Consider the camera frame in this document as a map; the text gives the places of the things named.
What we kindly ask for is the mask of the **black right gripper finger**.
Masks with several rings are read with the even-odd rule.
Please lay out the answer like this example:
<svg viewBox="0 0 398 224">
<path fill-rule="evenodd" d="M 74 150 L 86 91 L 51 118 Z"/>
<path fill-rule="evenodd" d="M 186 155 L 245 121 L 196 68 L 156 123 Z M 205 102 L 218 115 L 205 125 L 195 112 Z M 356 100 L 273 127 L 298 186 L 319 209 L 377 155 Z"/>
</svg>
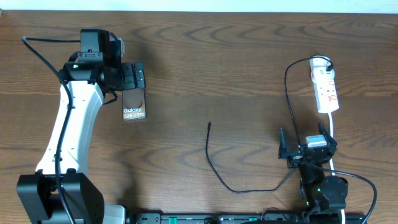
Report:
<svg viewBox="0 0 398 224">
<path fill-rule="evenodd" d="M 319 133 L 325 138 L 327 146 L 329 147 L 336 147 L 337 142 L 331 137 L 330 133 L 325 129 L 322 123 L 318 124 Z"/>
<path fill-rule="evenodd" d="M 285 139 L 284 130 L 282 128 L 280 129 L 279 153 L 287 153 L 287 141 Z"/>
</svg>

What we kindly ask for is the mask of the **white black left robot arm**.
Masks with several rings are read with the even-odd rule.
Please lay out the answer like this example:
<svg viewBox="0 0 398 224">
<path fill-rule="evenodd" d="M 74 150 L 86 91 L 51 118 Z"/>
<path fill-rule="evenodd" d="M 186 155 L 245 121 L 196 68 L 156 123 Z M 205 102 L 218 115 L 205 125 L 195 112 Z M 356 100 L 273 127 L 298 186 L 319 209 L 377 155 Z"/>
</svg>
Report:
<svg viewBox="0 0 398 224">
<path fill-rule="evenodd" d="M 88 156 L 107 94 L 121 100 L 124 120 L 146 118 L 144 66 L 122 61 L 124 42 L 112 32 L 83 29 L 79 44 L 55 71 L 61 87 L 52 135 L 35 172 L 19 177 L 17 194 L 32 223 L 134 223 L 126 207 L 104 201 L 88 177 Z"/>
</svg>

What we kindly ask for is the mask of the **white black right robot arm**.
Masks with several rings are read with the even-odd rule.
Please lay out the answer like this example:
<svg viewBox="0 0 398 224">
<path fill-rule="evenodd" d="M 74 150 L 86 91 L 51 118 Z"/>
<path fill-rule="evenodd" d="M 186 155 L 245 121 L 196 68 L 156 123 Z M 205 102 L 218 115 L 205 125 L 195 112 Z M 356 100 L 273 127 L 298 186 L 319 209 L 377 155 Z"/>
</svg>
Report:
<svg viewBox="0 0 398 224">
<path fill-rule="evenodd" d="M 278 158 L 287 161 L 289 169 L 300 172 L 300 193 L 307 202 L 301 213 L 305 223 L 346 223 L 348 181 L 333 171 L 326 175 L 323 165 L 335 155 L 337 142 L 321 123 L 319 134 L 309 136 L 304 145 L 291 151 L 283 130 L 280 131 Z"/>
</svg>

